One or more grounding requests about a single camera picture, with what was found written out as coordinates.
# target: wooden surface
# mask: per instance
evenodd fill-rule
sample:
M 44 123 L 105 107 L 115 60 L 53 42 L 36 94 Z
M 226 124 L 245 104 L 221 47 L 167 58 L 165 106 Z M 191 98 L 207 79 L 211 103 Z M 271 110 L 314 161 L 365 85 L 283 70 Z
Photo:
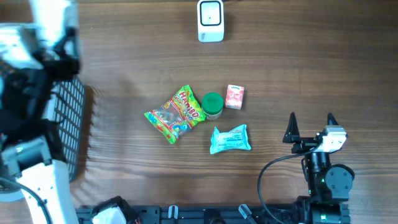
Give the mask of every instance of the wooden surface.
M 398 3 L 230 1 L 224 41 L 197 40 L 195 2 L 82 4 L 87 101 L 73 203 L 120 195 L 131 205 L 259 205 L 256 182 L 282 144 L 290 112 L 313 136 L 333 112 L 349 135 L 332 163 L 356 173 L 353 223 L 398 218 Z M 175 145 L 144 117 L 189 84 L 225 95 L 245 87 L 242 110 L 225 109 Z M 210 137 L 247 124 L 251 151 L 211 156 Z M 263 177 L 267 203 L 307 195 L 300 159 Z M 25 202 L 0 205 L 1 223 L 30 223 Z

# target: candy bag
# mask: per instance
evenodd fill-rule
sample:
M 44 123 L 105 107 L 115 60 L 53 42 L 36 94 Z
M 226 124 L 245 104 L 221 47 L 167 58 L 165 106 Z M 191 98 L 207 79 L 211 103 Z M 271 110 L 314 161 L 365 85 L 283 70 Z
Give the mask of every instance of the candy bag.
M 245 124 L 242 124 L 227 133 L 220 133 L 217 128 L 214 128 L 214 132 L 211 137 L 210 154 L 213 155 L 214 153 L 229 149 L 251 149 L 248 142 L 248 133 L 246 132 Z
M 189 85 L 183 86 L 158 110 L 151 110 L 144 115 L 171 144 L 206 119 Z

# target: jar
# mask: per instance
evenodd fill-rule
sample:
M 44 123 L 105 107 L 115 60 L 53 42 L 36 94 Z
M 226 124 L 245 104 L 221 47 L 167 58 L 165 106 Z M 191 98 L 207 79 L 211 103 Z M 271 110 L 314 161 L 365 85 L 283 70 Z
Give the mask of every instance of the jar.
M 206 119 L 214 120 L 221 116 L 224 107 L 224 99 L 218 93 L 207 93 L 203 97 L 201 109 L 206 114 Z

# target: wire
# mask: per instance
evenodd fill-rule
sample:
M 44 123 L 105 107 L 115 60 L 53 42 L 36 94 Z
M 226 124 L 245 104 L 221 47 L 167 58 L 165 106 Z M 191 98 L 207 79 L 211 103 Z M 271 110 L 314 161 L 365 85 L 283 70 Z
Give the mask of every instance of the wire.
M 28 192 L 33 198 L 36 199 L 37 205 L 42 208 L 45 220 L 47 221 L 47 224 L 51 224 L 52 223 L 49 211 L 47 210 L 47 207 L 45 206 L 45 203 L 43 202 L 43 200 L 33 190 L 31 190 L 30 188 L 26 187 L 25 185 L 22 185 L 22 184 L 20 184 L 18 182 L 15 182 L 13 180 L 9 180 L 9 179 L 4 178 L 4 177 L 0 177 L 0 180 L 5 182 L 5 183 L 7 183 L 7 184 L 14 185 L 15 187 L 18 187 L 18 188 Z
M 267 211 L 267 213 L 268 213 L 273 219 L 275 219 L 278 223 L 280 223 L 280 224 L 285 224 L 284 222 L 282 222 L 282 221 L 280 221 L 278 218 L 276 218 L 273 214 L 271 214 L 271 211 L 267 208 L 267 205 L 266 205 L 266 203 L 264 202 L 264 199 L 262 199 L 262 195 L 261 195 L 261 177 L 262 177 L 262 174 L 264 173 L 264 171 L 266 171 L 266 169 L 267 169 L 269 166 L 273 165 L 273 164 L 276 163 L 276 162 L 283 161 L 283 160 L 286 160 L 286 159 L 296 158 L 296 157 L 300 157 L 300 156 L 305 156 L 305 155 L 307 155 L 307 154 L 313 153 L 315 150 L 318 149 L 319 146 L 320 146 L 320 145 L 318 145 L 317 147 L 312 148 L 311 150 L 309 150 L 309 151 L 307 151 L 307 152 L 303 152 L 303 153 L 295 154 L 295 155 L 291 155 L 291 156 L 284 156 L 284 157 L 281 157 L 281 158 L 279 158 L 279 159 L 275 159 L 275 160 L 273 160 L 273 161 L 270 161 L 264 168 L 262 168 L 262 170 L 261 170 L 261 172 L 260 172 L 260 175 L 259 175 L 259 179 L 258 179 L 258 181 L 257 181 L 257 191 L 258 191 L 258 193 L 259 193 L 259 198 L 260 198 L 260 201 L 261 201 L 261 203 L 262 203 L 262 206 L 264 207 L 264 210 Z

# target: white device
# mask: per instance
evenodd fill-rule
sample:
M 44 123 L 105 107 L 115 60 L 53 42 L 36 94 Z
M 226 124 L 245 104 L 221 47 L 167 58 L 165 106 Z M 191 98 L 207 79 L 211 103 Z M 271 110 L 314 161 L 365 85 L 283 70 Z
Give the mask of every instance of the white device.
M 224 5 L 221 0 L 198 2 L 198 39 L 219 42 L 224 39 Z

